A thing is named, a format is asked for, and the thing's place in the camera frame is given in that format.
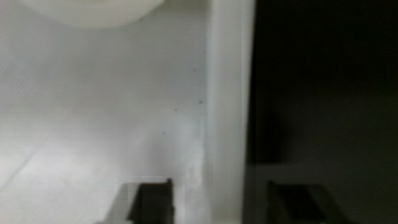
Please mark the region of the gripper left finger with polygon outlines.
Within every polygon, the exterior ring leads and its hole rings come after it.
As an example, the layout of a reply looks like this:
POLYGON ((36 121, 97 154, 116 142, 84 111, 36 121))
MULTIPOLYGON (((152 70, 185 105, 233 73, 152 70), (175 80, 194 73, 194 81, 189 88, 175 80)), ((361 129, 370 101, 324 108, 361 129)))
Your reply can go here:
POLYGON ((132 224, 175 224, 175 183, 141 182, 129 185, 132 203, 127 221, 132 224))

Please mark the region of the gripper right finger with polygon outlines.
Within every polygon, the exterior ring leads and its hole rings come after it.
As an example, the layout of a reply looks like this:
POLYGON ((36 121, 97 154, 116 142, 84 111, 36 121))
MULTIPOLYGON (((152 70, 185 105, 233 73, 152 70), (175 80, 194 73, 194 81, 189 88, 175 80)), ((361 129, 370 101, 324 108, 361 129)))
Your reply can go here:
POLYGON ((345 224, 345 214, 322 185, 269 183, 271 224, 345 224))

